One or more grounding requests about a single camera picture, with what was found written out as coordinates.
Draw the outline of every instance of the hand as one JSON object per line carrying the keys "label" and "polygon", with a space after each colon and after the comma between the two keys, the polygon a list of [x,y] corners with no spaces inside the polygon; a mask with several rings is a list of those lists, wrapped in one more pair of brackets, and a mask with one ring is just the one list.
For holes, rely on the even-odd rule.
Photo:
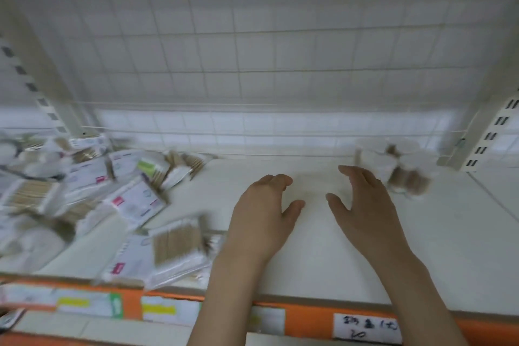
{"label": "hand", "polygon": [[241,195],[232,212],[224,251],[267,264],[287,241],[305,202],[293,201],[281,212],[283,191],[292,184],[288,175],[265,175]]}
{"label": "hand", "polygon": [[339,166],[339,171],[350,178],[351,209],[332,193],[326,198],[337,224],[354,247],[375,270],[386,261],[412,255],[397,210],[382,182],[364,168]]}

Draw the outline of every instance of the left hand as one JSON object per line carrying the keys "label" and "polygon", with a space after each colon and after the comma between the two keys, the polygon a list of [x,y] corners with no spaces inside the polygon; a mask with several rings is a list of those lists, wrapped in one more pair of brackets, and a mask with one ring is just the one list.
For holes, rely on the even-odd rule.
{"label": "left hand", "polygon": [[258,264],[267,264],[294,229],[305,202],[293,201],[281,212],[283,191],[292,184],[288,175],[265,175],[241,195],[230,221],[223,251]]}

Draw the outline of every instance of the product pile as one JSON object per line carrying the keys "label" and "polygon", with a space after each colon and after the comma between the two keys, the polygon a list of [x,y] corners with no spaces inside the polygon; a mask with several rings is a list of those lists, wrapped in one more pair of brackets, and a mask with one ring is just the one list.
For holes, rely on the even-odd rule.
{"label": "product pile", "polygon": [[164,192],[211,160],[198,153],[115,151],[103,134],[0,136],[0,265],[42,269],[74,240],[119,216],[125,243],[103,272],[107,282],[158,288],[192,276],[202,283],[223,241],[198,218],[143,226],[169,204]]}
{"label": "product pile", "polygon": [[413,140],[400,137],[363,138],[356,142],[355,165],[366,168],[396,193],[423,196],[438,175],[438,157]]}

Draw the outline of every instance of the forearm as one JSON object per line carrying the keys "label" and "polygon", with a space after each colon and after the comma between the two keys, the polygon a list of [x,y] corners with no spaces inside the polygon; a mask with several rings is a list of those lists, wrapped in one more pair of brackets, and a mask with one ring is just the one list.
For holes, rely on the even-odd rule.
{"label": "forearm", "polygon": [[393,303],[406,346],[467,346],[425,265],[411,252],[375,268]]}
{"label": "forearm", "polygon": [[245,345],[252,299],[264,264],[224,250],[215,259],[188,346]]}

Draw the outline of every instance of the green label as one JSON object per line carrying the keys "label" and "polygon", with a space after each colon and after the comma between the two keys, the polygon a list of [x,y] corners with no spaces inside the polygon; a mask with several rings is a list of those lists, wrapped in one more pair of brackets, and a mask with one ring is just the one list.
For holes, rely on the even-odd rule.
{"label": "green label", "polygon": [[112,317],[122,318],[121,295],[115,292],[110,293],[110,303],[112,304]]}
{"label": "green label", "polygon": [[143,171],[148,177],[153,177],[153,174],[155,173],[155,165],[143,160],[139,160],[137,168]]}

